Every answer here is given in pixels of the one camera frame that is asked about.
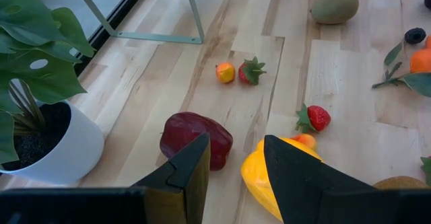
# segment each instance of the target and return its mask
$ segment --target wooden floor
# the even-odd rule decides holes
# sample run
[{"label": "wooden floor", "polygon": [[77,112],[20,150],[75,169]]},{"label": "wooden floor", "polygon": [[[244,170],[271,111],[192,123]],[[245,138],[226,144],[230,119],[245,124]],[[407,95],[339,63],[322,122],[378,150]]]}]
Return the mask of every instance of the wooden floor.
[{"label": "wooden floor", "polygon": [[[88,94],[72,102],[105,137],[102,159],[79,186],[128,186],[165,161],[159,140],[166,119],[192,111],[223,124],[234,145],[225,168],[210,175],[204,223],[279,223],[241,179],[245,157],[265,134],[292,136],[303,102],[328,109],[317,135],[325,162],[373,184],[391,176],[424,179],[431,155],[431,100],[404,86],[371,90],[383,59],[405,31],[431,33],[423,0],[360,0],[339,26],[309,16],[314,0],[197,0],[203,45],[111,38],[80,76]],[[197,35],[187,0],[140,0],[122,29]],[[414,50],[407,46],[402,60]],[[268,74],[258,86],[217,82],[215,66],[257,56]],[[405,63],[401,73],[407,72]],[[1,188],[46,184],[3,175]]]}]

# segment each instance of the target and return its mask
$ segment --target monstera leaf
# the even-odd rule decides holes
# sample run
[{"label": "monstera leaf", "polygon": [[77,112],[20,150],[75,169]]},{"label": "monstera leaf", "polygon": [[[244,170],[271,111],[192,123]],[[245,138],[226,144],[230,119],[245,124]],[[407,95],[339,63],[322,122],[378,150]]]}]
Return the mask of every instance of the monstera leaf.
[{"label": "monstera leaf", "polygon": [[51,15],[59,24],[60,33],[63,35],[62,40],[87,57],[92,57],[94,48],[88,44],[86,35],[73,12],[69,8],[62,7],[52,10]]},{"label": "monstera leaf", "polygon": [[61,40],[49,9],[41,0],[0,0],[0,27],[32,46]]},{"label": "monstera leaf", "polygon": [[0,112],[0,168],[2,163],[18,160],[13,147],[13,119],[6,112]]},{"label": "monstera leaf", "polygon": [[48,42],[40,46],[27,45],[13,39],[5,31],[0,30],[0,53],[15,53],[13,50],[41,50],[58,59],[71,63],[80,63],[79,59],[70,54],[71,49],[72,47],[65,42]]},{"label": "monstera leaf", "polygon": [[[30,68],[34,61],[40,59],[46,59],[48,63],[39,69]],[[41,50],[0,54],[0,62],[0,110],[21,112],[9,96],[9,82],[12,79],[22,79],[33,96],[47,104],[86,92],[79,84],[71,63]]]}]

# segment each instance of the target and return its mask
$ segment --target green leaf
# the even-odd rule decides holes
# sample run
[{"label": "green leaf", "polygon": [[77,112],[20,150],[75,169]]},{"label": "green leaf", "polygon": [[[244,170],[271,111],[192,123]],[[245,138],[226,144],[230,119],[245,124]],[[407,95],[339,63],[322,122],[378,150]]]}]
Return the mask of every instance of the green leaf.
[{"label": "green leaf", "polygon": [[403,43],[400,42],[395,48],[393,48],[385,58],[385,65],[389,66],[398,56],[399,52],[403,48]]},{"label": "green leaf", "polygon": [[296,113],[299,116],[299,120],[296,123],[296,130],[301,127],[303,133],[307,133],[309,130],[318,133],[316,128],[311,124],[310,118],[308,117],[308,109],[305,104],[302,105],[301,111],[297,111]]},{"label": "green leaf", "polygon": [[[31,69],[30,65],[40,59],[46,59],[48,64],[40,69]],[[42,51],[0,54],[0,62],[0,110],[20,112],[9,96],[9,82],[12,79],[22,79],[33,96],[47,104],[86,92],[79,84],[71,63]]]},{"label": "green leaf", "polygon": [[13,39],[10,35],[0,32],[0,45],[6,44],[9,48],[15,50],[41,50],[51,56],[69,61],[80,63],[81,61],[70,54],[72,47],[65,42],[48,42],[40,46],[31,46]]},{"label": "green leaf", "polygon": [[265,66],[265,63],[259,63],[257,57],[253,58],[253,61],[244,60],[245,66],[242,68],[245,77],[251,85],[259,84],[259,76],[266,73],[260,66]]},{"label": "green leaf", "polygon": [[402,80],[418,94],[431,97],[431,73],[410,73]]},{"label": "green leaf", "polygon": [[400,82],[402,82],[402,81],[392,81],[392,82],[391,82],[391,84],[393,84],[393,85],[395,85],[395,86],[397,86],[397,87],[398,87],[398,85],[399,85],[399,83],[400,83]]},{"label": "green leaf", "polygon": [[51,14],[54,20],[60,23],[59,30],[64,37],[63,40],[87,57],[92,57],[94,48],[88,43],[81,24],[73,12],[69,8],[62,7],[53,9]]},{"label": "green leaf", "polygon": [[0,27],[16,40],[32,46],[61,39],[49,9],[41,0],[0,0]]},{"label": "green leaf", "polygon": [[260,69],[262,69],[264,66],[265,66],[265,63],[258,63],[257,64],[257,67],[260,68]]},{"label": "green leaf", "polygon": [[426,184],[431,186],[431,159],[428,157],[421,157],[423,166],[421,167],[425,173]]},{"label": "green leaf", "polygon": [[431,159],[428,157],[421,157],[420,159],[421,159],[422,163],[424,164],[422,166],[422,170],[424,172],[431,172]]},{"label": "green leaf", "polygon": [[13,118],[0,112],[0,164],[19,160],[13,146]]},{"label": "green leaf", "polygon": [[6,44],[4,41],[0,40],[0,53],[11,54],[11,53],[15,53],[15,51],[11,50],[9,48],[9,45]]}]

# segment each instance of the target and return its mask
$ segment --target yellow bell pepper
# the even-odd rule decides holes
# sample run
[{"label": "yellow bell pepper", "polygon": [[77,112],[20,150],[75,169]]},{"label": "yellow bell pepper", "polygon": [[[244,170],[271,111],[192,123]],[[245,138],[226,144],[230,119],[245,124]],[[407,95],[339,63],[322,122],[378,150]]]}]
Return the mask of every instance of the yellow bell pepper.
[{"label": "yellow bell pepper", "polygon": [[[323,161],[315,152],[317,145],[313,136],[301,134],[290,139],[284,137],[280,139]],[[245,159],[241,167],[242,178],[244,179],[248,190],[250,190],[256,200],[272,215],[277,217],[280,221],[283,221],[281,219],[281,213],[278,209],[271,184],[269,183],[265,156],[263,154],[263,144],[264,140],[262,139],[257,144],[256,151],[252,152]]]}]

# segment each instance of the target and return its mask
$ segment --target brown fruit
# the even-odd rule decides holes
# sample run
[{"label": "brown fruit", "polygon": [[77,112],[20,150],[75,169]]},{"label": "brown fruit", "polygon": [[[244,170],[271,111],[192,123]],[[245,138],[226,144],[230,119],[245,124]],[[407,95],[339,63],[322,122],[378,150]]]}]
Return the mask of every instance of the brown fruit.
[{"label": "brown fruit", "polygon": [[422,181],[409,176],[397,176],[388,178],[386,180],[382,180],[375,183],[374,187],[380,190],[429,188],[429,186],[427,186]]},{"label": "brown fruit", "polygon": [[322,24],[340,24],[356,15],[359,0],[315,0],[311,15]]}]

